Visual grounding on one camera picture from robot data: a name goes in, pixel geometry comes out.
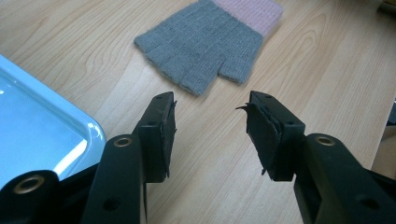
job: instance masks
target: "screw hole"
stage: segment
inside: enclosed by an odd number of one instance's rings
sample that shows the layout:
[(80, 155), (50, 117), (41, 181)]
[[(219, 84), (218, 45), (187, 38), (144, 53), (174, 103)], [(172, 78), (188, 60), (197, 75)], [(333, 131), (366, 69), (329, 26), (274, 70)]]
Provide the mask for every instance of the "screw hole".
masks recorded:
[(105, 202), (103, 203), (103, 208), (106, 211), (114, 211), (117, 210), (121, 205), (121, 201), (118, 198), (109, 198), (106, 199)]
[(368, 207), (372, 210), (377, 210), (380, 208), (379, 203), (367, 195), (358, 195), (357, 196), (357, 201), (361, 203), (363, 206)]
[(323, 146), (332, 147), (335, 145), (335, 142), (329, 137), (319, 136), (317, 137), (316, 140), (317, 142), (321, 143)]
[(128, 147), (131, 144), (132, 144), (132, 139), (128, 137), (119, 138), (114, 142), (114, 146), (116, 147)]

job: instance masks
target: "pink cuff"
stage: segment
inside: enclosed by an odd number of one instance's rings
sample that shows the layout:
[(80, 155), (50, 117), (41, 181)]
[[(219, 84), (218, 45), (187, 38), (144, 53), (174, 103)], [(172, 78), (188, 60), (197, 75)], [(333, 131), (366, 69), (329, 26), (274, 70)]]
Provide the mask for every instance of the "pink cuff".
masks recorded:
[(212, 0), (232, 16), (266, 37), (282, 16), (283, 8), (273, 0)]

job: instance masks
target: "wood grain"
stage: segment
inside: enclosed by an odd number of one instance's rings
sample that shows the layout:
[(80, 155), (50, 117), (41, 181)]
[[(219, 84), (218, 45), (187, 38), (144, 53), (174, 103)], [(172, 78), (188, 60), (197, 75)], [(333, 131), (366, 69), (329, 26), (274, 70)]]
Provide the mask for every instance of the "wood grain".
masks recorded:
[(193, 1), (0, 0), (0, 53), (93, 116), (107, 139), (129, 133), (156, 94), (173, 91), (171, 177), (148, 186), (149, 223), (301, 223), (292, 183), (261, 176), (234, 110), (274, 95), (306, 133), (342, 140), (370, 168), (396, 93), (396, 20), (371, 0), (278, 2), (284, 15), (247, 84), (217, 78), (194, 97), (133, 45)]

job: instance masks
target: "gray knitted glove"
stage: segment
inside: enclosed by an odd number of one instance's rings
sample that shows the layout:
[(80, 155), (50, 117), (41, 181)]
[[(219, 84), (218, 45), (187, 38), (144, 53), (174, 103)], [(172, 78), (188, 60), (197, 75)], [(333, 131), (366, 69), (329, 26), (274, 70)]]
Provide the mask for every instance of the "gray knitted glove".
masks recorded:
[(244, 83), (281, 14), (273, 0), (199, 0), (134, 42), (164, 75), (200, 95), (217, 74)]

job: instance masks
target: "plastic tray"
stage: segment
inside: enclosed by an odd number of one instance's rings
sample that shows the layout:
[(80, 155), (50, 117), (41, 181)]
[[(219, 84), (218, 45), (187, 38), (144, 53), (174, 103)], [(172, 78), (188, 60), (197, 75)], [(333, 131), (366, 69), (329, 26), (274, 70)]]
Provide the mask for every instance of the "plastic tray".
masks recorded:
[(99, 162), (105, 143), (94, 119), (0, 55), (0, 188), (33, 170), (65, 179)]

